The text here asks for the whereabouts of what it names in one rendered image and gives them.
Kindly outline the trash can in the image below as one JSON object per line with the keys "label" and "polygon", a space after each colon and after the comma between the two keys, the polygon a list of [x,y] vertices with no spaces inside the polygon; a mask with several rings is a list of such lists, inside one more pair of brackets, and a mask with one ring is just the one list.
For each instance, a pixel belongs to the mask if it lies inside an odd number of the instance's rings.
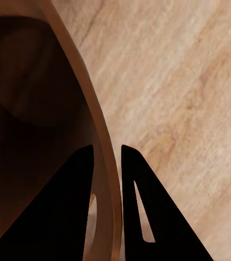
{"label": "trash can", "polygon": [[118,261],[122,201],[113,146],[84,59],[51,0],[0,0],[0,238],[71,154],[93,146],[84,261]]}

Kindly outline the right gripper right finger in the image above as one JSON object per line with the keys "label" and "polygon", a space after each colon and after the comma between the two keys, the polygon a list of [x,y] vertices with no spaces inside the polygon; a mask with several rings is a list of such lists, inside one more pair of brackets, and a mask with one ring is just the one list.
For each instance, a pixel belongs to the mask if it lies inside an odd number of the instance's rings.
{"label": "right gripper right finger", "polygon": [[[140,151],[122,145],[121,170],[126,261],[213,261]],[[134,181],[155,243],[143,239]]]}

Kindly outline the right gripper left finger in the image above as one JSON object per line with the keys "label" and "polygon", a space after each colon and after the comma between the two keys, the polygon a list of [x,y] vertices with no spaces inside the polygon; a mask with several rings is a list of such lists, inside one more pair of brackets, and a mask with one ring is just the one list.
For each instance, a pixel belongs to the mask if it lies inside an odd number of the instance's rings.
{"label": "right gripper left finger", "polygon": [[0,261],[83,261],[93,146],[74,151],[0,238]]}

